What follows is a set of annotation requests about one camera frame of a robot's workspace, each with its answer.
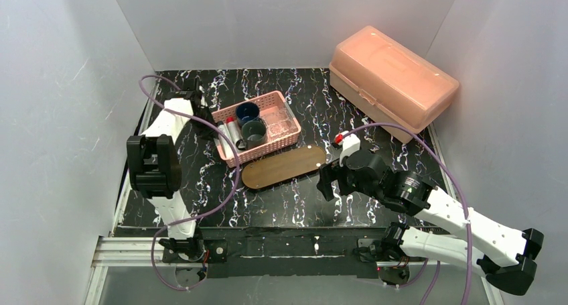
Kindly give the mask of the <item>grey green mug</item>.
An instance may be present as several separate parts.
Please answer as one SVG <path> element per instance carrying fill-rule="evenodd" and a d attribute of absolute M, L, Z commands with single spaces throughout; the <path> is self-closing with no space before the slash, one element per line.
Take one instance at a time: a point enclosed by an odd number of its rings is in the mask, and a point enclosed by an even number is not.
<path fill-rule="evenodd" d="M 267 140 L 267 126 L 262 119 L 248 121 L 241 127 L 239 148 L 249 150 L 263 145 Z"/>

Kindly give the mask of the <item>brown wooden oval tray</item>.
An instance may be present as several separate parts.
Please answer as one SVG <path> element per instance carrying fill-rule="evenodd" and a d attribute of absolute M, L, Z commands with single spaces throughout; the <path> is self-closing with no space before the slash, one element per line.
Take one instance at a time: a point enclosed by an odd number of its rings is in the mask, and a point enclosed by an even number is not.
<path fill-rule="evenodd" d="M 248 164 L 242 171 L 247 188 L 262 189 L 316 171 L 326 162 L 321 147 L 308 145 Z"/>

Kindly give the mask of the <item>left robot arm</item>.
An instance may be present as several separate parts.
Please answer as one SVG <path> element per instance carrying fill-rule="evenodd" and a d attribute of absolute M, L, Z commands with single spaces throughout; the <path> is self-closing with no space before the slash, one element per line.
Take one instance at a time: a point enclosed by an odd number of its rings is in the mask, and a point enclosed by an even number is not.
<path fill-rule="evenodd" d="M 171 225 L 190 216 L 180 193 L 182 166 L 175 149 L 175 142 L 189 119 L 166 110 L 195 115 L 210 123 L 214 120 L 202 86 L 170 94 L 164 106 L 141 135 L 127 140 L 130 184 L 154 206 L 167 226 L 167 238 L 160 241 L 164 248 L 183 260 L 199 261 L 205 255 L 205 247 L 196 221 Z"/>

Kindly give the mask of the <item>dark blue mug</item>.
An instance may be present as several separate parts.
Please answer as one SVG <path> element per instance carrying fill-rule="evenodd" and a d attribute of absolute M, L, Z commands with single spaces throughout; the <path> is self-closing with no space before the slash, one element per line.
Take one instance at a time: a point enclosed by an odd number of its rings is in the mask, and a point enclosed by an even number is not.
<path fill-rule="evenodd" d="M 249 121 L 258 121 L 260 119 L 260 112 L 259 106 L 253 102 L 245 101 L 240 103 L 237 105 L 235 111 L 238 125 L 242 127 Z"/>

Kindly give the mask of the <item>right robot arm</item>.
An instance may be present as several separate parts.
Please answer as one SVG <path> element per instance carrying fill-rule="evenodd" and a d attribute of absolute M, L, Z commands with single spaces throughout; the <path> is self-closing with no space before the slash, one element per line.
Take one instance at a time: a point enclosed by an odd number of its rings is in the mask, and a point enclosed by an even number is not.
<path fill-rule="evenodd" d="M 534 282 L 535 259 L 544 235 L 529 228 L 523 231 L 501 225 L 469 210 L 443 189 L 410 171 L 395 171 L 370 151 L 358 150 L 319 167 L 317 189 L 327 201 L 334 198 L 332 182 L 340 194 L 359 192 L 395 212 L 404 213 L 447 231 L 436 235 L 392 222 L 379 241 L 357 247 L 365 260 L 400 260 L 403 257 L 435 259 L 471 268 L 503 292 L 523 296 Z"/>

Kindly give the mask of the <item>pink plastic basket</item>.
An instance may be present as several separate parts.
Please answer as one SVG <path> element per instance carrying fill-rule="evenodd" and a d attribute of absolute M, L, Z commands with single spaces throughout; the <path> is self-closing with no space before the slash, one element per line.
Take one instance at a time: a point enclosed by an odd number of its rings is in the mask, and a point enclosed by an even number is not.
<path fill-rule="evenodd" d="M 294 127 L 286 136 L 270 140 L 267 134 L 267 140 L 263 145 L 260 145 L 258 147 L 252 148 L 247 151 L 240 151 L 238 153 L 240 163 L 243 164 L 245 162 L 249 162 L 253 159 L 277 151 L 278 149 L 282 149 L 289 145 L 293 145 L 294 143 L 297 142 L 301 131 L 301 126 L 281 91 L 274 90 L 267 94 L 251 98 L 248 101 L 253 102 L 259 106 L 261 111 L 260 112 L 261 119 L 263 119 L 263 115 L 265 115 L 268 112 L 274 111 L 275 109 L 279 108 L 286 108 L 288 110 L 288 113 L 290 114 L 290 117 L 294 122 Z"/>

